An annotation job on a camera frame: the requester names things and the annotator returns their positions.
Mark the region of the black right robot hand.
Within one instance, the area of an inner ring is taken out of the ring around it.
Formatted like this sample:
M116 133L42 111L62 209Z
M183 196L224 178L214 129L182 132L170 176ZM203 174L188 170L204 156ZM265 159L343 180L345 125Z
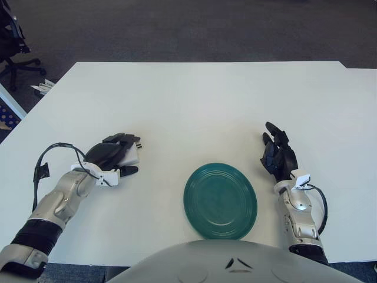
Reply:
M286 132L271 122L265 124L268 132L262 134L264 153L260 159L263 167L275 177L277 183L289 180L292 170L298 169L294 151L289 146Z

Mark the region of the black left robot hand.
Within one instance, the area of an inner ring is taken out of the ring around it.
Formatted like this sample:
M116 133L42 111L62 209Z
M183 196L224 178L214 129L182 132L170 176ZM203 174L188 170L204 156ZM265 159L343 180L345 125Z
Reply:
M101 143L93 146L85 155L84 160L97 165L102 171L120 170L125 177L138 172L137 166L121 165L131 146L140 141L134 134L117 133L106 137Z

